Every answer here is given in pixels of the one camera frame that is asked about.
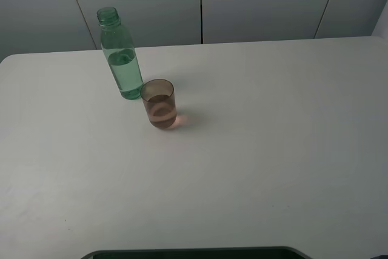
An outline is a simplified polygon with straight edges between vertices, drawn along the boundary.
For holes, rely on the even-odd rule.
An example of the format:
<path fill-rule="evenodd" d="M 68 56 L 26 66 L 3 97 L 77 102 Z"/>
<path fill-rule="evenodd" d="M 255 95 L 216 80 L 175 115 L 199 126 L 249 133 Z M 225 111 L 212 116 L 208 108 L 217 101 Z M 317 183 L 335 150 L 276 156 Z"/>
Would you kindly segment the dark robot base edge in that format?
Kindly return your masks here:
<path fill-rule="evenodd" d="M 127 259 L 202 259 L 202 258 L 309 258 L 308 255 L 285 246 L 221 247 L 199 249 L 147 249 L 94 251 L 84 258 Z"/>

